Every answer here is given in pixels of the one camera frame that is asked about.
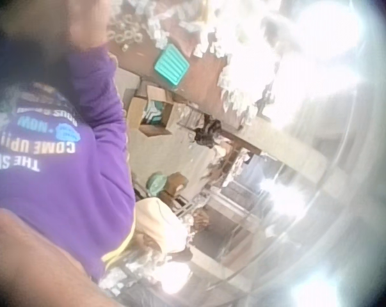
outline green tray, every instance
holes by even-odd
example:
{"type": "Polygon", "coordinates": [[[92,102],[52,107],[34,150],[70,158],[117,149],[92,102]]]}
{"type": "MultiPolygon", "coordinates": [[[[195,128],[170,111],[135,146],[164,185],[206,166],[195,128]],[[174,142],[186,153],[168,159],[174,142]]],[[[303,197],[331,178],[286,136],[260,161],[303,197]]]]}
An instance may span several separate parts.
{"type": "Polygon", "coordinates": [[[163,51],[154,70],[164,77],[171,85],[179,85],[181,79],[186,75],[190,64],[181,52],[172,43],[168,44],[163,51]]]}

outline table surface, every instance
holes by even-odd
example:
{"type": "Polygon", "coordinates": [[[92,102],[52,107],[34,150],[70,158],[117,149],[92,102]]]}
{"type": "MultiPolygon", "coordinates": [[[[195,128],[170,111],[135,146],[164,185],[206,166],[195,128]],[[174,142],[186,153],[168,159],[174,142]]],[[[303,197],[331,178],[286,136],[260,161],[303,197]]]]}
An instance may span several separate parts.
{"type": "MultiPolygon", "coordinates": [[[[182,49],[183,53],[188,54],[196,46],[197,39],[177,23],[178,21],[174,19],[165,20],[162,22],[162,27],[170,33],[170,41],[182,49]]],[[[190,67],[187,74],[178,87],[171,88],[170,84],[154,71],[154,65],[162,51],[156,48],[155,42],[144,30],[142,31],[144,36],[142,43],[131,44],[126,52],[123,52],[114,41],[110,43],[109,49],[117,57],[118,66],[179,94],[198,105],[199,110],[238,128],[239,118],[234,111],[224,111],[221,88],[217,86],[218,78],[227,60],[219,59],[210,52],[204,54],[203,58],[191,55],[188,58],[190,67]]]]}

